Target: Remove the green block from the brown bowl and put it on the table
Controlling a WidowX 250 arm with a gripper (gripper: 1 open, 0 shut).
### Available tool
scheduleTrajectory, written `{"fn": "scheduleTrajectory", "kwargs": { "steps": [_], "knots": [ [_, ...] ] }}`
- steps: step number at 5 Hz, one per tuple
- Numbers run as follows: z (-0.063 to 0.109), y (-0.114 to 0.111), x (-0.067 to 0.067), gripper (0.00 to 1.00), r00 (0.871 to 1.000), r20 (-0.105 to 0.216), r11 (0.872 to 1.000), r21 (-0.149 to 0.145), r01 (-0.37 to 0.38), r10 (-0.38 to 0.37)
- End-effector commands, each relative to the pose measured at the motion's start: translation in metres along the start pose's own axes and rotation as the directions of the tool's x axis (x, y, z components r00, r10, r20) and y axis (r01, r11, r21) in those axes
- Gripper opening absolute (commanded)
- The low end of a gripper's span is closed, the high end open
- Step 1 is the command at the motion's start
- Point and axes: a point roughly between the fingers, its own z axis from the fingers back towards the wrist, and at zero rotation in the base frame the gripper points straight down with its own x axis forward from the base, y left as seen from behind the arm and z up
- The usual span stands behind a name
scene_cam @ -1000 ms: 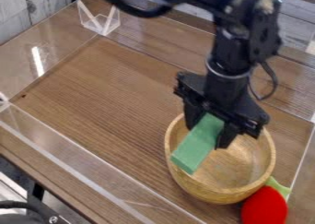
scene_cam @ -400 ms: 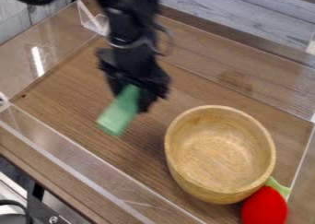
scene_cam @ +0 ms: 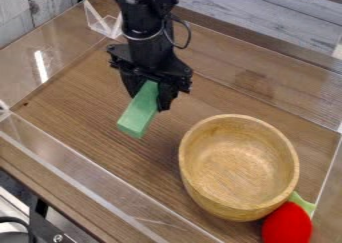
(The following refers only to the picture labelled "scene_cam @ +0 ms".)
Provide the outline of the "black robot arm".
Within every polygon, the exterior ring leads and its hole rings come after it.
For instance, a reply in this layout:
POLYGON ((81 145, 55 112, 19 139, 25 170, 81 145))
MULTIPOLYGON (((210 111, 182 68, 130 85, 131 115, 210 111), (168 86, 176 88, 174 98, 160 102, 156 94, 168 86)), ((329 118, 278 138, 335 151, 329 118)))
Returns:
POLYGON ((186 22, 172 14, 178 0, 115 0, 122 12, 122 31, 126 44, 107 47, 110 64, 119 70, 123 84, 131 97, 138 95, 147 81, 156 84, 158 111, 171 109, 180 92, 188 93, 192 84, 192 69, 178 58, 174 49, 186 49, 175 44, 174 23, 186 22))

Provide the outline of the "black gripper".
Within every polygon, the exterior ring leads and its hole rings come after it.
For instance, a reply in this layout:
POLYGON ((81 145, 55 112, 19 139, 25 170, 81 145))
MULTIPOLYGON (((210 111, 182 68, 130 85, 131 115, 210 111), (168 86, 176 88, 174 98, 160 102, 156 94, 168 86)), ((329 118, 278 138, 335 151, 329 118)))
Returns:
POLYGON ((150 40, 130 40, 107 47, 111 66, 120 72, 122 82, 135 97, 147 80, 158 84, 158 111, 171 108, 178 91, 190 92, 192 70, 176 57, 168 39, 159 35, 150 40))

